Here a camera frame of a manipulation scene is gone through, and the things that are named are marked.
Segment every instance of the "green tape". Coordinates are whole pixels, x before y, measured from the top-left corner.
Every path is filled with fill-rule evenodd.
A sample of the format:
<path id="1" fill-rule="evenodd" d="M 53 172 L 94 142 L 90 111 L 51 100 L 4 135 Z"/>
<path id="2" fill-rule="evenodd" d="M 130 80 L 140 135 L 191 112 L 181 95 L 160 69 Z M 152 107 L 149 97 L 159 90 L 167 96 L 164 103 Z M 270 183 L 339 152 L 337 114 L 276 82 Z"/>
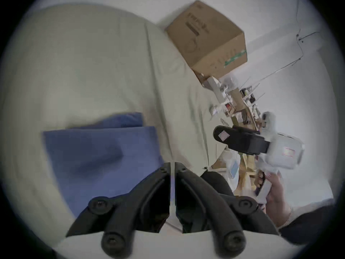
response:
<path id="1" fill-rule="evenodd" d="M 241 52 L 239 52 L 237 55 L 233 56 L 232 58 L 229 58 L 225 64 L 224 67 L 226 67 L 227 65 L 229 65 L 230 63 L 232 63 L 233 61 L 235 61 L 236 59 L 238 59 L 239 57 L 243 56 L 247 51 L 246 50 L 242 50 Z"/>

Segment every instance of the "white wall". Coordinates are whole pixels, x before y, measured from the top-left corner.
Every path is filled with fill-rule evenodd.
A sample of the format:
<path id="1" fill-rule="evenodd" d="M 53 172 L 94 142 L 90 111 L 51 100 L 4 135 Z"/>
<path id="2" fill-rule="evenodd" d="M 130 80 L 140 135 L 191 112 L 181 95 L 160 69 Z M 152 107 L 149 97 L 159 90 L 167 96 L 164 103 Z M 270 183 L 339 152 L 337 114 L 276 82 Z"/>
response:
<path id="1" fill-rule="evenodd" d="M 195 0 L 38 0 L 31 11 L 67 2 L 100 3 L 133 12 L 162 28 Z M 235 22 L 245 32 L 248 63 L 232 74 L 240 84 L 253 84 L 296 60 L 302 52 L 296 34 L 318 31 L 323 21 L 308 0 L 202 0 Z M 294 66 L 272 75 L 259 86 L 261 111 L 277 115 L 282 132 L 301 138 L 306 152 L 300 168 L 284 172 L 288 198 L 294 205 L 330 197 L 327 180 L 337 149 L 337 110 L 327 69 L 317 50 L 324 39 L 314 34 L 300 43 L 304 56 Z M 308 192 L 303 187 L 310 184 Z"/>

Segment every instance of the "hand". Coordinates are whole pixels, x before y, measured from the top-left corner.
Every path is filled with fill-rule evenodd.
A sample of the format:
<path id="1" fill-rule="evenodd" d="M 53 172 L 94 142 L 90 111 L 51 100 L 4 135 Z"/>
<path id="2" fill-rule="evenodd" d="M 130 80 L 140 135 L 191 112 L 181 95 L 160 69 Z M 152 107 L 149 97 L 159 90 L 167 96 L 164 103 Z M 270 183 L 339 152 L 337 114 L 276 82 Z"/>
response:
<path id="1" fill-rule="evenodd" d="M 266 214 L 270 217 L 276 227 L 282 226 L 291 214 L 291 207 L 285 200 L 284 188 L 281 182 L 281 174 L 266 173 L 259 170 L 258 177 L 255 180 L 255 185 L 261 187 L 263 177 L 272 183 L 270 192 L 266 200 Z"/>

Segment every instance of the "label sticker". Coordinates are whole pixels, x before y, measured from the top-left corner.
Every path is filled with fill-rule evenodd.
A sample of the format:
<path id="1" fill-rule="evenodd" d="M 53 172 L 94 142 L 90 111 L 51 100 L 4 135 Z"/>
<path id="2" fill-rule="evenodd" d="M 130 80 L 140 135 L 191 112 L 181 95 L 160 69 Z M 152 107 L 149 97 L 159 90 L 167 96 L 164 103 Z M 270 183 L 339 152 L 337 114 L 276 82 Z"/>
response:
<path id="1" fill-rule="evenodd" d="M 226 131 L 222 131 L 218 136 L 224 142 L 230 135 Z"/>
<path id="2" fill-rule="evenodd" d="M 295 151 L 292 149 L 289 149 L 287 147 L 284 147 L 282 149 L 282 155 L 289 156 L 289 157 L 294 157 L 295 156 Z"/>

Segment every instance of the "person's arm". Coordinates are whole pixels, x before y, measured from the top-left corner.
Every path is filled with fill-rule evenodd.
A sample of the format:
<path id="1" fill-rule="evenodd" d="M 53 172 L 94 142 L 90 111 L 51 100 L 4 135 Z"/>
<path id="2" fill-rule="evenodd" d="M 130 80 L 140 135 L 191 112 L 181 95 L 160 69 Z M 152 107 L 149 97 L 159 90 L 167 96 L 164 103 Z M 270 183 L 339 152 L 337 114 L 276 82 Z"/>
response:
<path id="1" fill-rule="evenodd" d="M 265 179 L 272 183 L 271 190 L 266 197 L 266 214 L 270 217 L 276 227 L 283 226 L 289 219 L 291 207 L 285 200 L 284 188 L 281 182 L 281 176 L 276 174 L 265 174 Z M 257 186 L 263 183 L 264 174 L 258 173 Z"/>
<path id="2" fill-rule="evenodd" d="M 256 184 L 263 183 L 260 171 Z M 278 228 L 282 237 L 294 244 L 307 244 L 329 221 L 333 211 L 333 199 L 291 208 L 285 200 L 280 173 L 266 174 L 265 179 L 272 183 L 267 196 L 266 214 Z"/>

